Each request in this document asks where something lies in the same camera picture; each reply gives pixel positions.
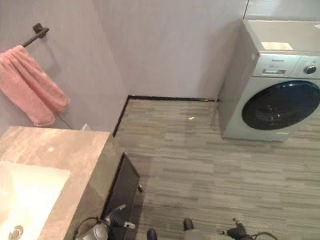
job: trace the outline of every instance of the sink drain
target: sink drain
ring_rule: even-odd
[[[17,225],[14,227],[13,231],[9,233],[9,240],[18,240],[21,238],[24,233],[24,228],[21,225]]]

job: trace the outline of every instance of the marble countertop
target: marble countertop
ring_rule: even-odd
[[[10,127],[2,135],[0,161],[70,171],[39,240],[65,239],[87,185],[94,179],[92,173],[110,137],[113,139],[109,132],[21,126]],[[117,164],[115,161],[111,165],[112,172],[116,171]]]

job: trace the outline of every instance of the white sink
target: white sink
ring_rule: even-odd
[[[68,170],[1,161],[0,240],[37,240],[69,175]]]

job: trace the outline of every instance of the washing machine knob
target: washing machine knob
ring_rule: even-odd
[[[306,66],[303,70],[305,74],[313,74],[317,70],[315,65]]]

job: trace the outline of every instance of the washing machine control panel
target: washing machine control panel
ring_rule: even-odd
[[[261,54],[252,76],[289,78],[300,56],[284,54]]]
[[[320,56],[261,54],[252,76],[320,79]]]
[[[301,56],[289,77],[299,79],[320,79],[320,57]]]

